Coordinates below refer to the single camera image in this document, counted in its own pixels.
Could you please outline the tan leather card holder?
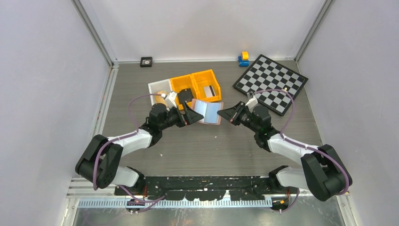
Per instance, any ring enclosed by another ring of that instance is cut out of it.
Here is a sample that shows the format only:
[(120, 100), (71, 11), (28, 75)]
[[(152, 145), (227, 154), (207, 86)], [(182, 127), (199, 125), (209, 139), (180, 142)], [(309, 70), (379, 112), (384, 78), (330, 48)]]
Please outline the tan leather card holder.
[(206, 102), (193, 99), (192, 109), (203, 116), (203, 119), (198, 121), (198, 123), (209, 125), (219, 125), (221, 123), (221, 116), (217, 112), (223, 109), (223, 102)]

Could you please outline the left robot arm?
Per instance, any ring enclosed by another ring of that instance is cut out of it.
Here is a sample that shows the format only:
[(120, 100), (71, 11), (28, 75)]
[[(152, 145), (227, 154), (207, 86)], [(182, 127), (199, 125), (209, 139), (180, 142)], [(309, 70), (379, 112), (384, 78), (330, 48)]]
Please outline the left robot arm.
[(123, 186), (133, 195), (144, 190), (144, 176), (132, 167), (120, 166), (120, 160), (134, 151), (154, 146), (162, 131), (173, 126), (184, 127), (204, 117), (184, 104), (184, 112), (164, 104), (152, 106), (145, 123), (137, 131), (119, 137), (95, 135), (75, 166), (75, 172), (92, 182), (93, 188)]

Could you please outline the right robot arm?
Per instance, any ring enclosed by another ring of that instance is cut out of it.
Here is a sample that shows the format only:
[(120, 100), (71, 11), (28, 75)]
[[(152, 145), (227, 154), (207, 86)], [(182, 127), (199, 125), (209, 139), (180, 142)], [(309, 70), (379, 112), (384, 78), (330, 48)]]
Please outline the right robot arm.
[(281, 193), (287, 187), (309, 190), (320, 201), (348, 191), (353, 180), (341, 158), (331, 145), (314, 146), (282, 135), (271, 124), (271, 116), (265, 106), (257, 105), (250, 110), (245, 103), (224, 110), (218, 115), (229, 123), (243, 125), (253, 131), (256, 144), (270, 152), (283, 155), (298, 163), (301, 168), (282, 166), (273, 172), (269, 188)]

